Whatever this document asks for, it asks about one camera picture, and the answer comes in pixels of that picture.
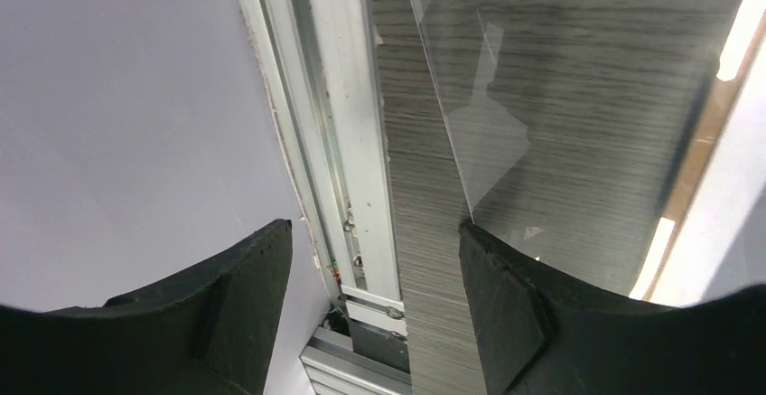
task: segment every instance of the gray wood grain surface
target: gray wood grain surface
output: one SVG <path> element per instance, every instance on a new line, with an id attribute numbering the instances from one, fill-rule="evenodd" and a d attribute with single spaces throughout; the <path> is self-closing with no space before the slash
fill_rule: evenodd
<path id="1" fill-rule="evenodd" d="M 430 0 L 437 96 L 410 1 L 371 0 L 415 393 L 484 393 L 457 257 L 469 204 L 630 292 L 739 1 Z"/>

